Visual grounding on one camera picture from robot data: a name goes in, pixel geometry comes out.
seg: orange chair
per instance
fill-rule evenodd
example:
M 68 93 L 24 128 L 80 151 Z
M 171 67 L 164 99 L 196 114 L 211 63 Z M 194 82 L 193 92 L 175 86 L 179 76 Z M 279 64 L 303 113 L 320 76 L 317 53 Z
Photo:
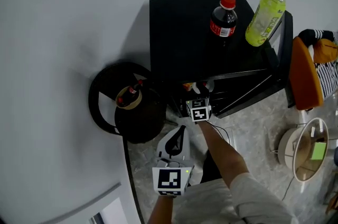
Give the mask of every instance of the orange chair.
M 293 39 L 290 82 L 298 110 L 321 106 L 322 88 L 307 46 L 300 37 Z

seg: small bottle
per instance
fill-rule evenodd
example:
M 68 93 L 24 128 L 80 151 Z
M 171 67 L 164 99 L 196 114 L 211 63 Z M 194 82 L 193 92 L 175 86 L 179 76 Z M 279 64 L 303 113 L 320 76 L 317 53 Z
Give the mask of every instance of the small bottle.
M 262 45 L 270 37 L 285 11 L 285 0 L 260 0 L 245 38 L 253 46 Z
M 118 98 L 118 102 L 120 106 L 125 107 L 130 105 L 132 102 L 134 102 L 139 95 L 139 90 L 141 88 L 143 81 L 140 79 L 137 84 L 134 86 L 129 86 L 126 92 Z
M 213 10 L 210 20 L 210 30 L 217 35 L 223 44 L 233 35 L 237 23 L 237 15 L 233 10 L 236 0 L 221 0 L 220 6 Z

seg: shirt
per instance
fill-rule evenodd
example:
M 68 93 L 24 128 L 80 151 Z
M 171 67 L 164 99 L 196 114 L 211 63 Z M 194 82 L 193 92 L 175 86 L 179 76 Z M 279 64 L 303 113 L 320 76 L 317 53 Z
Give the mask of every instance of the shirt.
M 174 200 L 173 223 L 298 224 L 298 220 L 275 195 L 243 173 L 230 189 L 222 179 L 187 188 Z

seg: white device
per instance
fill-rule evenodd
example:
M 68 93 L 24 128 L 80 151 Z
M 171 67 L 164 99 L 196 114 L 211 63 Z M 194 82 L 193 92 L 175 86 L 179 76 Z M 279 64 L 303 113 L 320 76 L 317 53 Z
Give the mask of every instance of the white device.
M 186 101 L 186 111 L 193 122 L 209 120 L 211 105 L 209 98 Z
M 189 134 L 184 125 L 170 131 L 157 146 L 153 167 L 154 190 L 165 196 L 183 195 L 194 168 L 190 159 Z

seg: striped cloth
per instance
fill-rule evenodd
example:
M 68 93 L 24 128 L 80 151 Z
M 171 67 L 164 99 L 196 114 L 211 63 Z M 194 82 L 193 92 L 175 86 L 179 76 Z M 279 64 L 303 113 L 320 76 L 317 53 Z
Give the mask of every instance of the striped cloth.
M 336 61 L 315 63 L 317 75 L 321 82 L 323 99 L 329 97 L 338 87 L 338 65 Z
M 328 39 L 338 45 L 338 32 L 304 30 L 299 34 L 299 37 L 307 47 L 314 45 L 319 39 Z M 328 63 L 315 63 L 315 68 L 325 100 L 338 88 L 338 62 L 336 60 Z

